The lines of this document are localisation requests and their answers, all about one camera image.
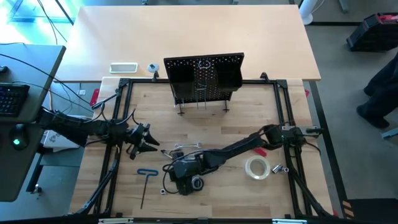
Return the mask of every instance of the black keyboard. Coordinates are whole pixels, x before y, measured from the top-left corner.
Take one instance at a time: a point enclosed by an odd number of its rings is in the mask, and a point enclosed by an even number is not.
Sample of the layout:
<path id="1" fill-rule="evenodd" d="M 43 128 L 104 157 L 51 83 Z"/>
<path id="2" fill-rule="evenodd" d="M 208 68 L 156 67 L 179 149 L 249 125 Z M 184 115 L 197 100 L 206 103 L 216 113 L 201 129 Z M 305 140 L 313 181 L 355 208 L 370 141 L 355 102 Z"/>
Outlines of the black keyboard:
<path id="1" fill-rule="evenodd" d="M 0 83 L 0 116 L 17 117 L 29 88 L 29 85 Z"/>

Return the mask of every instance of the light wood desk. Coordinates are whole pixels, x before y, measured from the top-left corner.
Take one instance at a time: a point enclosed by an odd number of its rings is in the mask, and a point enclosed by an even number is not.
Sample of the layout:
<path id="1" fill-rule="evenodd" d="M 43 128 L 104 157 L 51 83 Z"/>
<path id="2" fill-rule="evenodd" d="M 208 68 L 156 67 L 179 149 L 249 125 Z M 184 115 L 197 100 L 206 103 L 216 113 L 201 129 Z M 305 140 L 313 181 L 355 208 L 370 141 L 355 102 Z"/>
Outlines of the light wood desk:
<path id="1" fill-rule="evenodd" d="M 57 78 L 100 82 L 114 62 L 139 64 L 127 77 L 158 63 L 166 78 L 164 58 L 239 52 L 244 79 L 320 80 L 296 5 L 81 7 Z"/>
<path id="2" fill-rule="evenodd" d="M 98 100 L 112 95 L 118 83 L 118 78 L 104 78 Z M 295 121 L 301 126 L 312 125 L 302 81 L 289 80 L 288 84 Z M 119 117 L 124 108 L 124 96 L 121 103 Z M 224 102 L 219 101 L 207 103 L 207 110 L 203 103 L 200 104 L 199 110 L 195 103 L 186 104 L 183 109 L 185 114 L 180 116 L 173 103 L 169 84 L 133 86 L 130 112 L 137 108 L 136 120 L 151 124 L 151 135 L 160 142 L 160 146 L 157 147 L 159 150 L 173 149 L 177 142 L 202 142 L 204 148 L 222 148 L 257 131 L 263 125 L 279 123 L 274 91 L 271 86 L 266 85 L 243 85 L 233 93 L 229 102 L 230 111 L 227 113 L 222 110 Z M 114 100 L 106 103 L 107 118 L 111 118 L 113 105 Z M 203 176 L 205 187 L 202 191 L 183 196 L 160 194 L 160 189 L 163 188 L 162 166 L 170 163 L 169 158 L 158 151 L 139 154 L 132 161 L 125 150 L 126 147 L 122 149 L 113 215 L 123 212 L 124 217 L 282 218 L 284 214 L 293 214 L 287 175 L 270 174 L 265 180 L 255 181 L 244 173 L 245 161 L 256 155 L 252 151 L 228 160 L 218 171 Z M 77 211 L 97 187 L 104 152 L 104 144 L 93 144 L 86 148 L 72 198 L 71 212 Z M 282 149 L 267 153 L 267 160 L 271 166 L 285 164 Z M 309 146 L 303 147 L 302 160 L 308 188 L 325 210 L 331 213 L 330 198 L 318 151 Z M 142 210 L 140 205 L 145 176 L 137 175 L 139 168 L 159 170 L 159 176 L 149 178 Z M 167 186 L 175 190 L 168 177 L 167 180 Z M 304 211 L 300 192 L 298 199 Z"/>

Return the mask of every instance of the tape roll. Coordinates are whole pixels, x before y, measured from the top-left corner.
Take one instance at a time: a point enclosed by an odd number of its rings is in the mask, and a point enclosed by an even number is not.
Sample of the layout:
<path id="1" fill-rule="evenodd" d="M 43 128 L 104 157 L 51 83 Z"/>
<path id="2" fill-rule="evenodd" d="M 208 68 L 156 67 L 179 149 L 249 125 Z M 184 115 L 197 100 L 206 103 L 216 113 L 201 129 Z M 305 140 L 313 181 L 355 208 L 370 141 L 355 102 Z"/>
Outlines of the tape roll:
<path id="1" fill-rule="evenodd" d="M 264 167 L 264 173 L 263 174 L 256 175 L 256 174 L 253 173 L 253 171 L 251 170 L 250 166 L 251 166 L 251 163 L 254 162 L 254 161 L 258 161 L 258 162 L 260 162 L 263 165 L 263 167 Z M 250 176 L 254 180 L 264 180 L 265 178 L 268 177 L 269 172 L 271 171 L 271 166 L 269 165 L 268 160 L 266 160 L 264 157 L 262 157 L 262 156 L 252 156 L 246 161 L 246 164 L 244 165 L 244 171 L 246 172 L 246 174 L 248 176 Z"/>

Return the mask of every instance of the gray floor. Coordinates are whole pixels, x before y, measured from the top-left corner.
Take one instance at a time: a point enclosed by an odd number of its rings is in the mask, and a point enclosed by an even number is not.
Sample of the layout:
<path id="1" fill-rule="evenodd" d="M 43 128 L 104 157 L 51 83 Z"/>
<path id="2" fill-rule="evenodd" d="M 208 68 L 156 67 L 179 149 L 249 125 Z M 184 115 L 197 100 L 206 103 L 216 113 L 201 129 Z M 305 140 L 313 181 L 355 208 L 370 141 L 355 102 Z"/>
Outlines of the gray floor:
<path id="1" fill-rule="evenodd" d="M 102 1 L 103 4 L 119 4 L 121 1 Z M 150 1 L 151 4 L 166 4 L 167 1 Z M 174 4 L 227 4 L 228 1 L 170 1 Z M 287 4 L 288 1 L 243 1 L 243 4 Z M 393 0 L 347 0 L 349 13 L 341 13 L 337 0 L 326 0 L 324 5 L 314 12 L 314 21 L 361 21 L 376 12 L 398 11 L 398 3 Z M 36 23 L 12 24 L 32 43 L 54 44 L 53 34 L 44 26 Z M 67 37 L 69 24 L 57 24 L 58 29 Z M 362 92 L 367 82 L 385 64 L 393 58 L 397 50 L 387 53 L 352 53 L 345 45 L 345 38 L 355 27 L 314 27 L 307 26 L 307 34 L 315 55 L 322 81 L 318 89 L 328 121 L 336 157 L 340 167 L 348 198 L 398 198 L 398 176 L 395 174 L 395 161 L 398 160 L 397 137 L 390 141 L 382 140 L 378 130 L 368 125 L 356 115 L 357 105 L 364 103 L 367 96 Z M 41 30 L 35 36 L 27 35 L 30 30 Z M 75 91 L 86 90 L 86 100 L 97 83 L 68 84 Z M 53 85 L 53 91 L 67 97 L 59 85 Z M 317 124 L 317 115 L 312 96 L 308 97 L 310 111 Z M 68 106 L 65 100 L 56 100 L 54 108 L 64 110 Z M 89 115 L 83 109 L 74 106 L 69 114 Z M 386 118 L 391 127 L 398 127 L 398 111 Z M 331 169 L 322 139 L 318 141 L 322 150 L 322 162 L 331 200 L 336 211 L 338 208 L 336 190 Z M 0 203 L 0 220 L 18 218 L 49 217 L 66 214 L 70 197 L 76 182 L 77 167 L 46 167 L 39 179 L 43 187 L 41 196 L 24 192 L 13 203 Z"/>

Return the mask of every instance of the person's leg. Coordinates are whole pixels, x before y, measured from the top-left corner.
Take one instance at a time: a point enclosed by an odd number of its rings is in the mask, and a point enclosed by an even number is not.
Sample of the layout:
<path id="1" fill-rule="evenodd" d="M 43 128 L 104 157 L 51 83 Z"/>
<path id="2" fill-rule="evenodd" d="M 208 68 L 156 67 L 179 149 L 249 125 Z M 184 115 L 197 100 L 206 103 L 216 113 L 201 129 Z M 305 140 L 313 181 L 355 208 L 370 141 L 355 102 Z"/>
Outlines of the person's leg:
<path id="1" fill-rule="evenodd" d="M 379 87 L 387 85 L 392 79 L 398 79 L 398 54 L 371 79 L 363 91 L 372 96 Z"/>
<path id="2" fill-rule="evenodd" d="M 357 113 L 377 128 L 386 128 L 389 123 L 383 118 L 398 107 L 398 83 L 378 89 L 365 104 L 357 107 Z"/>

